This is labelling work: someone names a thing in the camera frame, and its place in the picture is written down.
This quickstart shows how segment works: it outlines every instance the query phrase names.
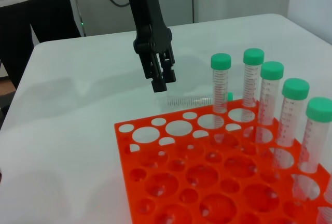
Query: circular hole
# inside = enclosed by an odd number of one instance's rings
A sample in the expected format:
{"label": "circular hole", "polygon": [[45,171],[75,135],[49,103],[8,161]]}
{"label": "circular hole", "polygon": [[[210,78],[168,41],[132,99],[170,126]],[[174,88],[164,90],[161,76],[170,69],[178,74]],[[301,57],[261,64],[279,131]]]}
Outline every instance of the circular hole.
{"label": "circular hole", "polygon": [[300,201],[288,201],[284,203],[284,212],[292,218],[305,215],[305,208]]}
{"label": "circular hole", "polygon": [[151,150],[142,152],[139,155],[139,162],[142,166],[155,169],[167,162],[168,155],[163,150]]}
{"label": "circular hole", "polygon": [[136,205],[136,210],[142,215],[151,214],[156,208],[154,201],[150,199],[142,199]]}
{"label": "circular hole", "polygon": [[146,178],[146,172],[143,169],[134,169],[130,172],[130,179],[133,181],[142,181]]}
{"label": "circular hole", "polygon": [[184,119],[196,119],[197,118],[197,114],[190,111],[188,113],[184,113],[183,114],[183,118]]}
{"label": "circular hole", "polygon": [[270,212],[278,207],[279,197],[268,186],[254,184],[245,188],[244,197],[249,207],[259,212]]}
{"label": "circular hole", "polygon": [[269,224],[296,224],[296,222],[285,218],[278,218],[270,221]]}
{"label": "circular hole", "polygon": [[166,124],[166,120],[163,119],[163,118],[156,118],[154,120],[151,121],[151,124],[157,126],[157,127],[160,127],[164,124]]}
{"label": "circular hole", "polygon": [[238,145],[239,141],[230,133],[215,134],[211,139],[211,146],[220,151],[233,150]]}
{"label": "circular hole", "polygon": [[179,205],[164,207],[156,216],[155,224],[191,224],[192,218],[187,209]]}
{"label": "circular hole", "polygon": [[206,188],[218,181],[218,173],[208,165],[191,167],[186,174],[188,182],[198,188]]}
{"label": "circular hole", "polygon": [[224,125],[224,119],[214,114],[207,114],[198,119],[198,124],[206,129],[217,129]]}
{"label": "circular hole", "polygon": [[209,133],[207,131],[199,130],[199,131],[194,131],[192,135],[194,138],[200,138],[208,136]]}
{"label": "circular hole", "polygon": [[304,175],[292,175],[294,177],[293,197],[301,200],[315,200],[321,192],[319,185],[312,178]]}
{"label": "circular hole", "polygon": [[154,197],[169,197],[177,191],[178,181],[171,174],[159,173],[148,178],[145,189]]}
{"label": "circular hole", "polygon": [[239,224],[261,224],[261,221],[256,215],[246,213],[240,216]]}
{"label": "circular hole", "polygon": [[166,125],[166,131],[173,136],[184,136],[192,131],[192,125],[183,120],[176,120]]}
{"label": "circular hole", "polygon": [[228,117],[236,122],[250,122],[255,119],[255,114],[253,111],[243,108],[233,109],[228,113]]}
{"label": "circular hole", "polygon": [[119,127],[119,131],[123,133],[131,132],[132,130],[134,130],[134,126],[132,124],[124,124]]}
{"label": "circular hole", "polygon": [[172,137],[163,137],[159,140],[161,146],[175,144],[175,139]]}
{"label": "circular hole", "polygon": [[180,194],[180,200],[184,203],[194,203],[198,199],[198,194],[194,189],[185,189]]}
{"label": "circular hole", "polygon": [[204,148],[201,144],[179,144],[176,147],[177,155],[183,159],[194,159],[200,157],[204,153]]}
{"label": "circular hole", "polygon": [[240,190],[240,185],[233,179],[225,179],[220,183],[220,187],[223,192],[236,193]]}
{"label": "circular hole", "polygon": [[241,126],[239,124],[227,124],[225,128],[227,131],[230,132],[230,131],[235,131],[235,130],[241,129]]}
{"label": "circular hole", "polygon": [[272,141],[273,134],[269,129],[257,127],[255,139],[257,143],[266,144]]}
{"label": "circular hole", "polygon": [[200,212],[209,222],[225,224],[234,219],[237,208],[232,199],[221,194],[212,194],[202,200]]}
{"label": "circular hole", "polygon": [[173,160],[172,162],[169,163],[168,168],[172,171],[183,171],[186,167],[186,164],[182,160]]}
{"label": "circular hole", "polygon": [[254,140],[254,127],[248,127],[244,129],[243,137]]}
{"label": "circular hole", "polygon": [[255,155],[257,153],[256,146],[254,144],[243,144],[240,148],[240,150],[247,155]]}
{"label": "circular hole", "polygon": [[280,179],[279,174],[274,170],[262,171],[260,173],[260,176],[264,181],[266,181],[269,184],[274,184]]}
{"label": "circular hole", "polygon": [[238,178],[251,177],[257,172],[257,166],[250,158],[240,156],[227,159],[225,168],[233,176]]}
{"label": "circular hole", "polygon": [[223,158],[218,151],[213,151],[206,154],[205,159],[209,163],[220,163]]}
{"label": "circular hole", "polygon": [[294,157],[284,149],[276,148],[273,154],[273,165],[279,169],[288,169],[294,164]]}
{"label": "circular hole", "polygon": [[137,143],[147,144],[159,138],[159,131],[154,127],[142,127],[133,132],[133,140]]}

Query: rack hole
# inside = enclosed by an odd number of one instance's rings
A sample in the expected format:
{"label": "rack hole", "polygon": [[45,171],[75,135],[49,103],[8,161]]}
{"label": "rack hole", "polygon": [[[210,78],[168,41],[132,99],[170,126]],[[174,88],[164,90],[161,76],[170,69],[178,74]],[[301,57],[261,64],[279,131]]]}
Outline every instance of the rack hole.
{"label": "rack hole", "polygon": [[148,178],[146,191],[154,197],[169,197],[178,189],[177,179],[168,173],[159,173]]}
{"label": "rack hole", "polygon": [[241,126],[239,124],[227,124],[225,128],[230,132],[241,129]]}
{"label": "rack hole", "polygon": [[192,131],[192,125],[183,120],[176,120],[166,125],[166,131],[173,136],[185,136]]}
{"label": "rack hole", "polygon": [[153,125],[155,125],[157,127],[160,127],[160,126],[166,124],[166,120],[163,119],[163,118],[156,118],[156,119],[153,119],[151,121],[151,124],[153,124]]}
{"label": "rack hole", "polygon": [[246,187],[244,197],[248,206],[259,212],[270,212],[279,205],[278,194],[272,188],[262,184]]}
{"label": "rack hole", "polygon": [[194,189],[185,189],[180,193],[180,200],[183,203],[194,203],[198,199],[198,193]]}
{"label": "rack hole", "polygon": [[207,131],[198,130],[198,131],[194,131],[192,135],[194,138],[200,138],[200,137],[208,136],[209,133]]}
{"label": "rack hole", "polygon": [[156,208],[154,201],[150,199],[142,199],[136,205],[136,210],[142,215],[151,214]]}
{"label": "rack hole", "polygon": [[194,187],[207,188],[217,183],[218,172],[208,165],[197,165],[187,171],[187,181]]}
{"label": "rack hole", "polygon": [[200,212],[209,222],[225,224],[234,219],[237,208],[232,199],[221,194],[211,194],[202,200]]}
{"label": "rack hole", "polygon": [[294,178],[293,196],[301,200],[315,200],[321,193],[321,189],[315,180],[309,176],[292,175]]}
{"label": "rack hole", "polygon": [[227,159],[225,162],[225,168],[233,176],[238,178],[252,177],[258,170],[256,164],[250,158],[241,156]]}
{"label": "rack hole", "polygon": [[134,126],[132,124],[123,124],[119,127],[119,131],[123,133],[131,132],[134,130]]}
{"label": "rack hole", "polygon": [[173,160],[172,162],[169,163],[168,168],[172,171],[183,171],[186,167],[186,164],[182,160]]}
{"label": "rack hole", "polygon": [[175,139],[172,137],[163,137],[159,140],[161,146],[175,144]]}
{"label": "rack hole", "polygon": [[133,132],[133,140],[137,143],[152,143],[157,138],[159,138],[159,131],[154,127],[142,127]]}
{"label": "rack hole", "polygon": [[255,119],[255,114],[248,109],[236,108],[228,113],[228,117],[236,122],[247,123]]}
{"label": "rack hole", "polygon": [[224,119],[214,114],[207,114],[198,119],[198,124],[206,129],[218,129],[224,125]]}
{"label": "rack hole", "polygon": [[184,119],[196,119],[197,118],[197,114],[190,111],[188,113],[184,113],[183,114],[183,118]]}
{"label": "rack hole", "polygon": [[206,154],[205,159],[209,163],[220,163],[223,158],[218,151],[212,151]]}
{"label": "rack hole", "polygon": [[146,177],[146,172],[143,169],[134,169],[130,172],[130,178],[133,181],[142,181]]}

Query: floor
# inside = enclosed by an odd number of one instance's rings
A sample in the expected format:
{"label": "floor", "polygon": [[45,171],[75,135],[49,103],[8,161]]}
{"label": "floor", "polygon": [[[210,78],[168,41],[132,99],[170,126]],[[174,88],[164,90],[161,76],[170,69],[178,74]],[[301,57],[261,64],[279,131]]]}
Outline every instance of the floor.
{"label": "floor", "polygon": [[14,91],[15,87],[9,79],[0,81],[0,95],[5,95]]}

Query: centrifuge tube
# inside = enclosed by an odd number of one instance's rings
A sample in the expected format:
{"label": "centrifuge tube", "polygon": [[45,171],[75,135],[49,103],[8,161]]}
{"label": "centrifuge tube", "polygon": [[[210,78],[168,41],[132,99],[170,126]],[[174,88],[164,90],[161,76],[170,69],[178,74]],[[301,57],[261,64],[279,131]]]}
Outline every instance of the centrifuge tube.
{"label": "centrifuge tube", "polygon": [[[258,100],[258,85],[260,68],[264,62],[264,52],[261,49],[247,49],[244,52],[244,86],[243,106],[255,107]],[[254,119],[253,112],[247,109],[242,110],[242,122],[250,122]]]}
{"label": "centrifuge tube", "polygon": [[[262,81],[257,121],[261,125],[272,125],[279,82],[284,76],[284,65],[280,62],[266,62],[261,67],[260,76]],[[265,142],[263,128],[257,127],[255,140],[257,143]]]}
{"label": "centrifuge tube", "polygon": [[[213,69],[213,112],[222,114],[227,112],[228,70],[231,67],[231,56],[225,53],[211,57]],[[216,118],[215,127],[223,125],[223,119]]]}
{"label": "centrifuge tube", "polygon": [[[330,181],[329,181],[326,191],[324,193],[324,199],[329,204],[332,204],[332,174],[330,176]],[[320,207],[319,215],[317,218],[317,224],[332,224],[332,208],[331,207]]]}
{"label": "centrifuge tube", "polygon": [[[285,81],[282,89],[284,101],[276,137],[276,143],[279,146],[293,146],[303,101],[308,97],[309,88],[309,83],[302,79],[291,78]],[[291,165],[292,158],[290,153],[282,149],[275,149],[273,165],[277,168],[287,169]]]}
{"label": "centrifuge tube", "polygon": [[[315,97],[308,103],[306,111],[308,121],[298,168],[304,172],[313,174],[317,171],[322,155],[327,132],[332,122],[332,100],[324,97]],[[307,199],[313,187],[313,180],[307,180],[304,176],[297,176],[294,181],[294,197]]]}

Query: clear plastic tube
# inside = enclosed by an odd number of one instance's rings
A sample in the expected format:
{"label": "clear plastic tube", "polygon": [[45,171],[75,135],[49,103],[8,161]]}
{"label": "clear plastic tube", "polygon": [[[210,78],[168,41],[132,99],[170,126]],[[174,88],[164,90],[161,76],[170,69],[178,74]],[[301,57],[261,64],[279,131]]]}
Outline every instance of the clear plastic tube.
{"label": "clear plastic tube", "polygon": [[[243,86],[243,106],[255,107],[258,100],[258,84],[261,65],[245,65],[244,86]],[[253,112],[242,110],[242,122],[249,122],[253,119]]]}
{"label": "clear plastic tube", "polygon": [[[291,100],[284,97],[276,138],[278,145],[283,147],[291,147],[293,145],[302,106],[303,101]],[[281,169],[289,168],[293,160],[290,153],[284,152],[281,149],[275,149],[273,157],[273,165]]]}
{"label": "clear plastic tube", "polygon": [[[279,90],[279,82],[280,80],[262,79],[257,120],[259,124],[273,124],[274,109]],[[258,127],[255,138],[256,142],[264,143],[264,135],[264,129]]]}
{"label": "clear plastic tube", "polygon": [[[329,123],[320,123],[308,118],[298,163],[298,168],[302,172],[313,174],[317,171],[328,128]],[[306,177],[297,176],[293,185],[294,197],[301,200],[309,198],[314,183]]]}
{"label": "clear plastic tube", "polygon": [[228,70],[213,70],[213,111],[227,112]]}

